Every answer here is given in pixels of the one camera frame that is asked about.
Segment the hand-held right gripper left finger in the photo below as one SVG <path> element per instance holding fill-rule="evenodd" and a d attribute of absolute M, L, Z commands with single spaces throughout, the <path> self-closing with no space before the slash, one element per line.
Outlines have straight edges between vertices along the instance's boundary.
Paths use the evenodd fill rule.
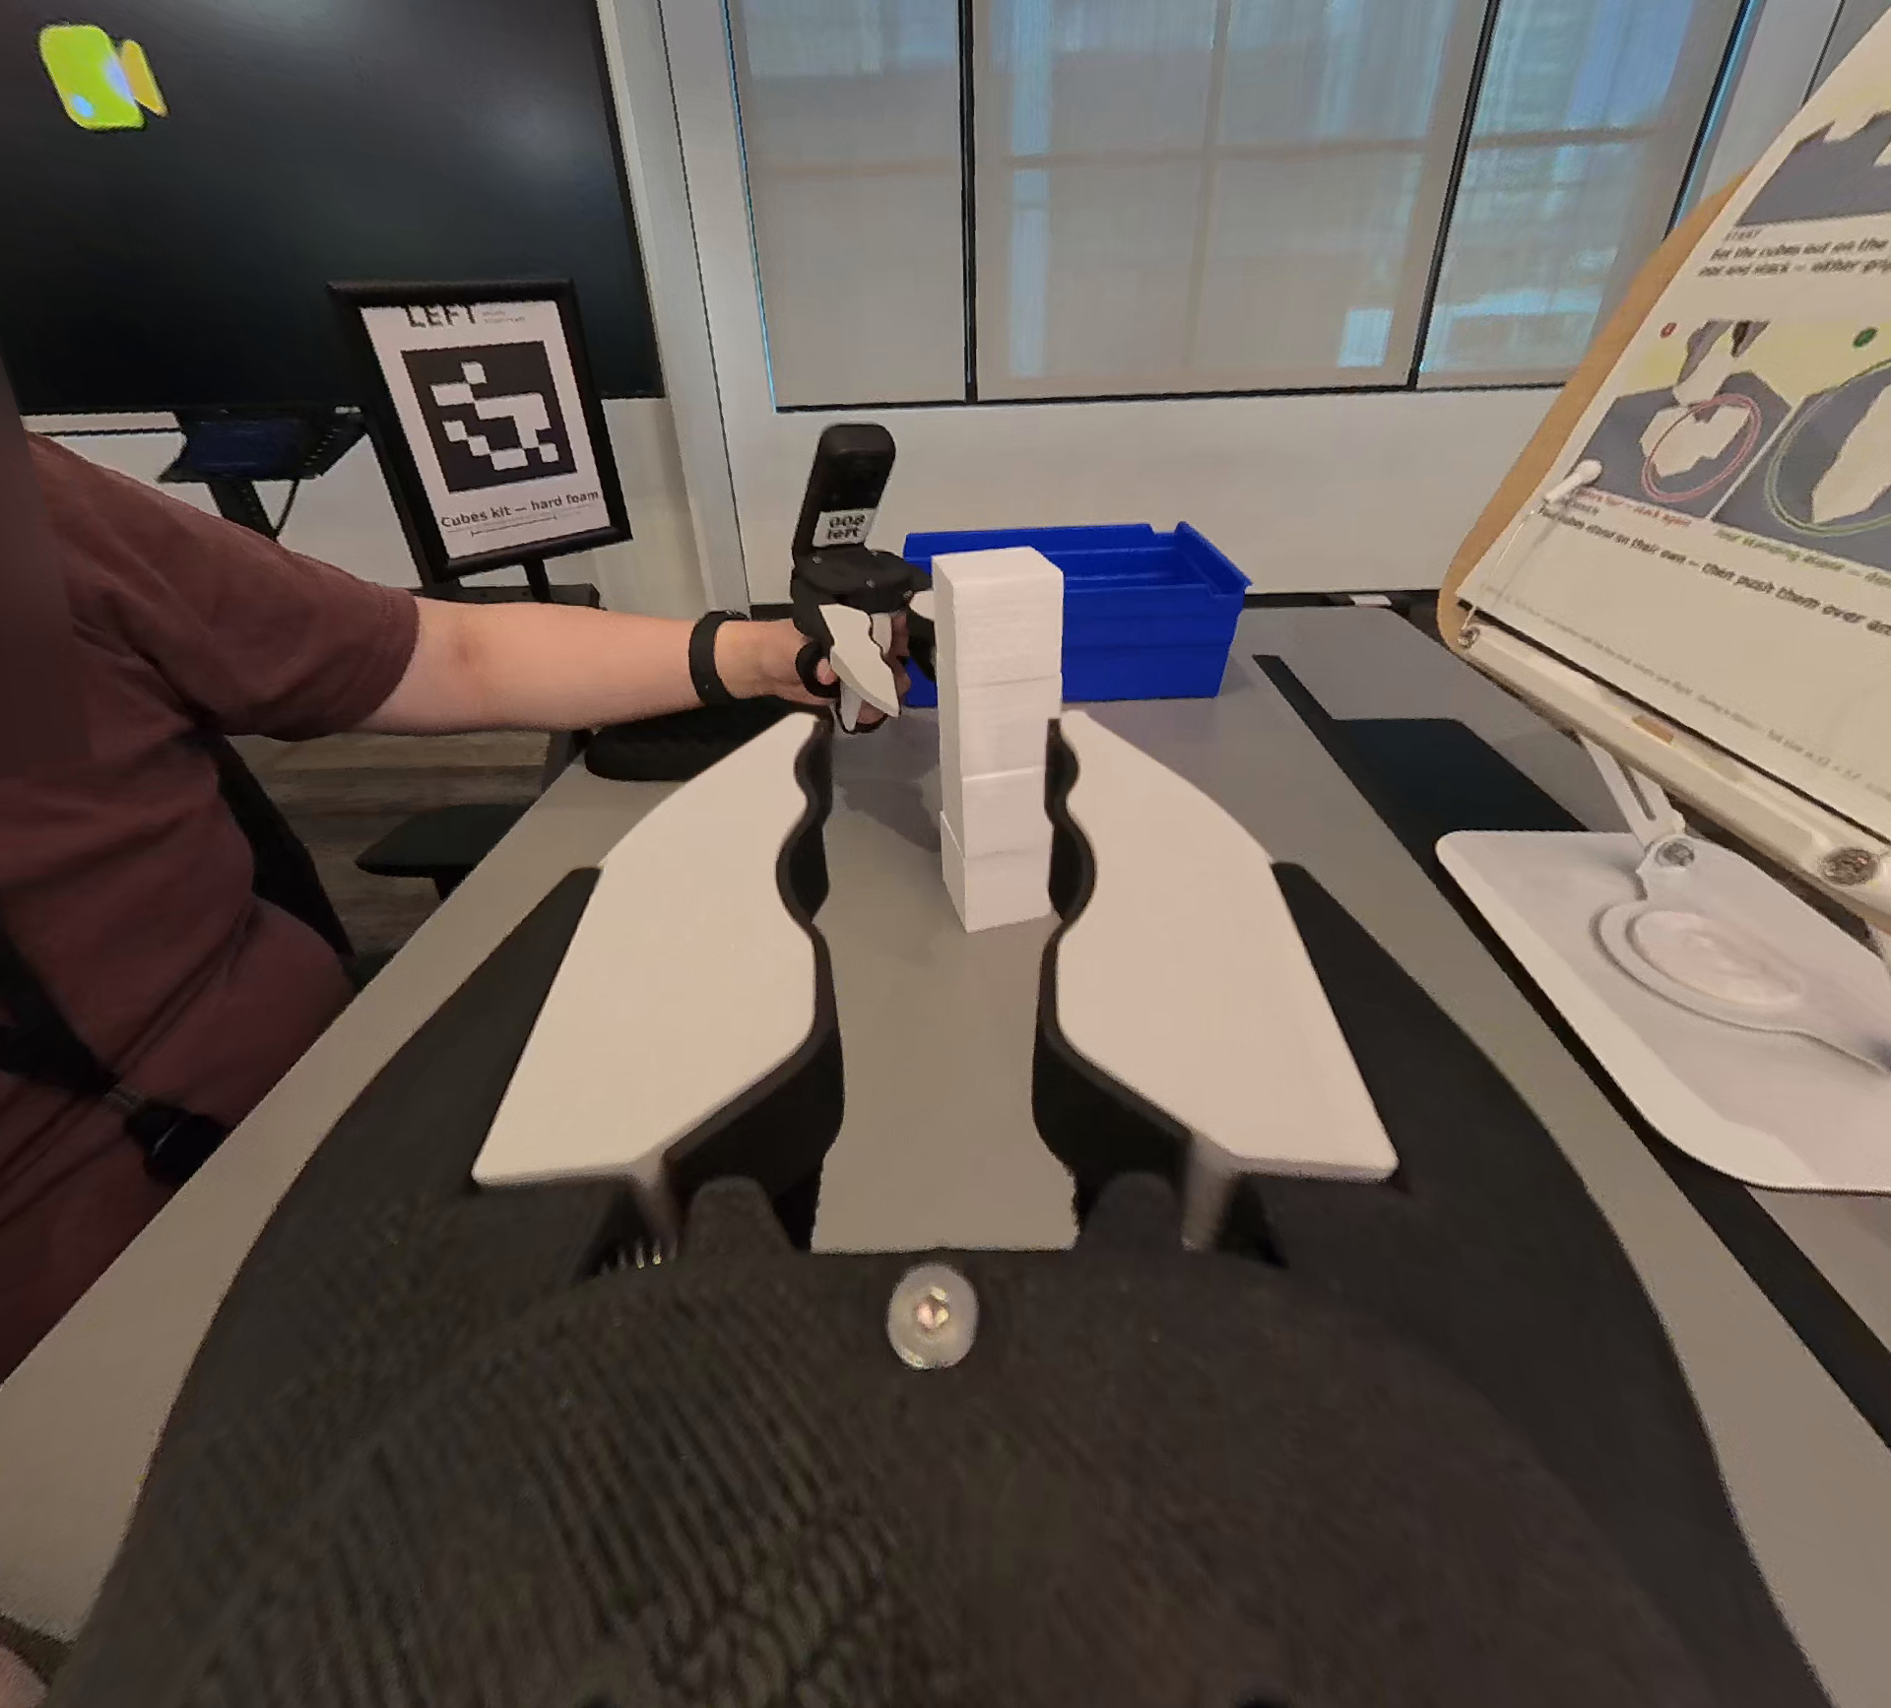
<path fill-rule="evenodd" d="M 744 1178 L 809 1243 L 842 1121 L 828 896 L 832 727 L 791 711 L 602 857 L 474 1186 L 606 1182 L 647 1237 Z"/>

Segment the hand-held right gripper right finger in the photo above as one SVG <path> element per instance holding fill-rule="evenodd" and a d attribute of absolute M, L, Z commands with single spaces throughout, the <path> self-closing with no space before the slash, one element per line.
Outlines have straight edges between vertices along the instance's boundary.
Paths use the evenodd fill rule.
<path fill-rule="evenodd" d="M 1262 1178 L 1378 1186 L 1398 1154 L 1268 849 L 1094 715 L 1049 727 L 1029 1111 L 1075 1227 L 1159 1182 L 1216 1247 Z"/>

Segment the white hard foam cube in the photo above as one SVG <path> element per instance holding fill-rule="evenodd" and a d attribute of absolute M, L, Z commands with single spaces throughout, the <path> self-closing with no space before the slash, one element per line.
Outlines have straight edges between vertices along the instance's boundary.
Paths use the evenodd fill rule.
<path fill-rule="evenodd" d="M 968 936 L 1035 922 L 1053 912 L 1049 837 L 1014 849 L 968 853 L 945 823 L 939 851 L 943 886 Z"/>
<path fill-rule="evenodd" d="M 935 553 L 929 565 L 943 691 L 1059 677 L 1065 573 L 1033 545 Z"/>
<path fill-rule="evenodd" d="M 1061 717 L 1063 677 L 937 681 L 939 766 L 947 780 L 1039 774 L 1049 725 Z"/>
<path fill-rule="evenodd" d="M 939 790 L 939 817 L 960 859 L 1047 851 L 1043 762 L 986 774 L 943 768 Z"/>

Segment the person's left hand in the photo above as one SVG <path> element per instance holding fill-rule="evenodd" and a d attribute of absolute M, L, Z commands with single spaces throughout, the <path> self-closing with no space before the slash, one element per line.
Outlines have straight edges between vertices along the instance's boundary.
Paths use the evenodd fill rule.
<path fill-rule="evenodd" d="M 828 652 L 791 618 L 755 618 L 736 630 L 742 632 L 738 670 L 746 697 L 787 703 L 838 699 L 838 675 Z"/>

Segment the black wrist watch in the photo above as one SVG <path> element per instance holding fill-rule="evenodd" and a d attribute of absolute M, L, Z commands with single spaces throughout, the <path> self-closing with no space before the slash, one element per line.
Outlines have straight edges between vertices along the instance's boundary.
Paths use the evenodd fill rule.
<path fill-rule="evenodd" d="M 724 709 L 744 701 L 742 677 L 730 683 L 722 664 L 722 632 L 734 628 L 734 656 L 742 656 L 742 630 L 750 618 L 742 610 L 708 609 L 689 626 L 685 664 L 696 705 Z"/>

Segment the black padded wrist rest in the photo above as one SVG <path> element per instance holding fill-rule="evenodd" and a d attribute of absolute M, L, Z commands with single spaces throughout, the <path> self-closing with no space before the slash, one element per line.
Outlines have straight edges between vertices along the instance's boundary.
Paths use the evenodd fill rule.
<path fill-rule="evenodd" d="M 787 711 L 742 699 L 600 727 L 580 748 L 588 774 L 616 782 L 687 782 L 779 723 Z"/>

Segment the blue plastic bin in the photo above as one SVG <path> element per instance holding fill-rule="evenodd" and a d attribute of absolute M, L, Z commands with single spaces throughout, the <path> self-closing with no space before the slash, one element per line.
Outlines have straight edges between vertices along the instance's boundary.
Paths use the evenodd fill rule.
<path fill-rule="evenodd" d="M 1191 524 L 913 532 L 901 555 L 1027 547 L 1061 573 L 1059 675 L 1069 703 L 1201 701 L 1218 695 L 1248 575 Z"/>

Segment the framed marker tag sign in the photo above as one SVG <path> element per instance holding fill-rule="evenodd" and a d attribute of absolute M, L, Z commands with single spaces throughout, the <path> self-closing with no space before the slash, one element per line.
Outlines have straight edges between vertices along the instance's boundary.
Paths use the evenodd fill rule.
<path fill-rule="evenodd" d="M 566 278 L 338 280 L 326 297 L 425 589 L 633 538 Z"/>

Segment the black framed glass window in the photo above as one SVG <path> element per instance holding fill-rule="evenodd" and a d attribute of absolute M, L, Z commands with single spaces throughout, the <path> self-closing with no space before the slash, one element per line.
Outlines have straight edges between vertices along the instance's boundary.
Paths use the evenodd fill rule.
<path fill-rule="evenodd" d="M 775 410 L 1555 380 L 1752 0 L 722 0 Z"/>

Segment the printed instruction sheet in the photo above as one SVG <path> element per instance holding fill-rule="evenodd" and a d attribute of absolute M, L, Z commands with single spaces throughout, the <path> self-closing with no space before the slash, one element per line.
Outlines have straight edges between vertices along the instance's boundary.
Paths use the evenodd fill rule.
<path fill-rule="evenodd" d="M 1459 605 L 1886 841 L 1888 19 L 1644 266 Z"/>

